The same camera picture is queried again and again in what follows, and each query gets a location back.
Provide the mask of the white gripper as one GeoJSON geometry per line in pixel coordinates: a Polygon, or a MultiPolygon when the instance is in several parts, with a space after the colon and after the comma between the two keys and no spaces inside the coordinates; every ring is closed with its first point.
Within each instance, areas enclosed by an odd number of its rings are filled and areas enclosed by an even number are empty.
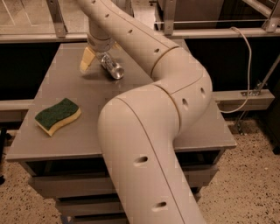
{"type": "Polygon", "coordinates": [[[112,46],[114,49],[121,49],[119,44],[93,20],[88,21],[87,42],[89,46],[84,49],[80,62],[80,70],[83,73],[91,66],[95,59],[95,53],[105,53],[109,51],[112,46]]]}

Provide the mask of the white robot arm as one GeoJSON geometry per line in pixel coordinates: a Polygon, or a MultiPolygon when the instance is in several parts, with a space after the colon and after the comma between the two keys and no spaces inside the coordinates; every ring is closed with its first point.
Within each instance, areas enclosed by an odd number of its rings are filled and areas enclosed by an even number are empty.
{"type": "Polygon", "coordinates": [[[110,100],[98,138],[129,224],[206,224],[173,141],[206,111],[212,82],[184,48],[111,0],[78,0],[81,10],[151,77],[110,100]]]}

